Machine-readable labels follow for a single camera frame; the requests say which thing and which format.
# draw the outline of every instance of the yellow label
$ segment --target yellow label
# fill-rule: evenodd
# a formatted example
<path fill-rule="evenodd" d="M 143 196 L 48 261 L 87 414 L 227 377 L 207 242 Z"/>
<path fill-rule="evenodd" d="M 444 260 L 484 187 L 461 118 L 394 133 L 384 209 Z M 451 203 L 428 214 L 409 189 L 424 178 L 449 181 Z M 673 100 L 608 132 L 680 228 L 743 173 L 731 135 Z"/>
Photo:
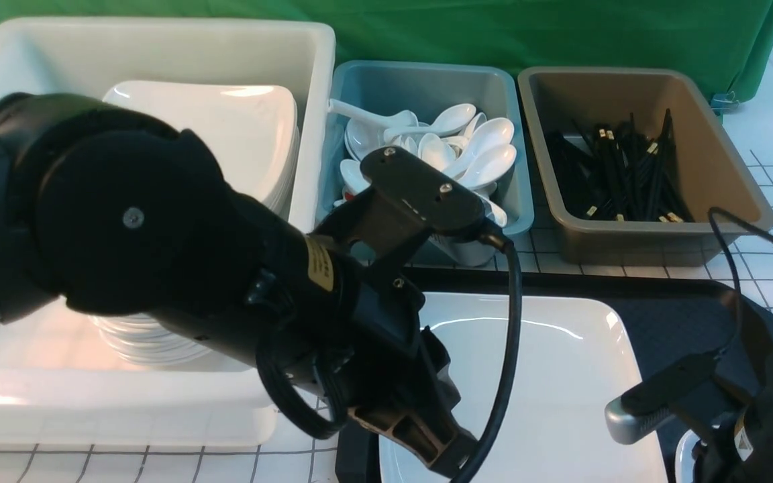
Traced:
<path fill-rule="evenodd" d="M 309 279 L 324 290 L 332 291 L 335 273 L 329 252 L 318 241 L 314 241 L 309 236 L 305 238 L 306 250 L 309 252 Z"/>

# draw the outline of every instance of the metal clip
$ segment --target metal clip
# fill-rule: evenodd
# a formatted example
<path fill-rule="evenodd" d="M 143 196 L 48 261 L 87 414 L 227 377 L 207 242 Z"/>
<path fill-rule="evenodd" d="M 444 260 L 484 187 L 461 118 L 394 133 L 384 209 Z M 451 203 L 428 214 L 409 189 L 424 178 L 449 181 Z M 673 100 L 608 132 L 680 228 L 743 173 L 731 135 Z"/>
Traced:
<path fill-rule="evenodd" d="M 709 106 L 711 106 L 712 111 L 715 111 L 715 114 L 732 113 L 739 108 L 740 104 L 741 102 L 735 98 L 734 91 L 715 94 L 709 102 Z"/>

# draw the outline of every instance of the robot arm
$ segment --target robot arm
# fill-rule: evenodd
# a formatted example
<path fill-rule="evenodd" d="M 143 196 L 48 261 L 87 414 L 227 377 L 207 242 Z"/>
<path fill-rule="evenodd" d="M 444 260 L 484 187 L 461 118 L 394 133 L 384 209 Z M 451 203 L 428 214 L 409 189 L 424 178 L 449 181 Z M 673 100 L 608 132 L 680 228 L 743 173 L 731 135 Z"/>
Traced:
<path fill-rule="evenodd" d="M 752 396 L 715 373 L 717 360 L 686 356 L 611 401 L 611 437 L 632 444 L 678 417 L 700 439 L 687 448 L 694 472 L 679 483 L 773 483 L 773 350 L 757 363 L 764 387 Z M 738 411 L 720 415 L 702 394 L 721 394 Z"/>
<path fill-rule="evenodd" d="M 375 151 L 362 171 L 373 187 L 303 235 L 230 189 L 191 131 L 77 95 L 10 95 L 0 101 L 0 324 L 60 296 L 87 314 L 151 314 L 257 367 L 311 436 L 355 419 L 467 481 L 502 415 L 482 442 L 455 421 L 449 355 L 420 330 L 424 296 L 400 268 L 434 233 L 494 245 L 519 273 L 517 257 L 476 195 L 442 190 L 451 180 L 405 151 Z M 354 242 L 377 253 L 371 266 L 347 256 Z M 331 419 L 295 387 L 328 400 Z"/>

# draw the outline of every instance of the white tile floor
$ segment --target white tile floor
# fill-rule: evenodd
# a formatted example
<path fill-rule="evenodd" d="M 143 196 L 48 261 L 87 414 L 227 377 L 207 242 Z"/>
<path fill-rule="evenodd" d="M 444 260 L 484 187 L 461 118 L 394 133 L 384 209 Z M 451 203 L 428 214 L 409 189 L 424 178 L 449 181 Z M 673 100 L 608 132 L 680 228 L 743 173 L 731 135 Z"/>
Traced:
<path fill-rule="evenodd" d="M 773 52 L 757 97 L 738 112 L 727 114 L 724 126 L 773 206 Z M 525 271 L 712 278 L 732 285 L 730 269 L 722 257 L 709 260 L 705 268 L 571 266 L 556 256 L 552 228 L 550 214 L 540 209 L 533 233 L 519 241 Z M 743 280 L 743 293 L 773 312 L 773 247 L 749 237 L 740 239 L 735 250 L 740 253 L 734 258 Z M 504 266 L 503 259 L 494 260 L 485 269 L 496 270 L 498 266 Z M 335 446 L 335 439 L 314 442 L 288 421 L 281 422 L 270 442 L 257 449 L 176 447 L 174 451 L 180 453 L 169 455 L 163 447 L 141 447 L 129 449 L 131 453 L 120 453 L 107 447 L 0 446 L 0 482 L 336 482 Z"/>

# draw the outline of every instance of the green backdrop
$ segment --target green backdrop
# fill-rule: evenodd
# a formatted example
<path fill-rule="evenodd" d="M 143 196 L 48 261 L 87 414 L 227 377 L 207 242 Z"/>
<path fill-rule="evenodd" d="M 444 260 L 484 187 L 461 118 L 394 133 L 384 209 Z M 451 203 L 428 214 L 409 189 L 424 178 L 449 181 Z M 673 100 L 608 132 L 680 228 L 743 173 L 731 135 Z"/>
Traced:
<path fill-rule="evenodd" d="M 742 101 L 773 44 L 773 0 L 0 0 L 0 21 L 27 15 L 306 19 L 334 28 L 337 62 L 664 67 Z"/>

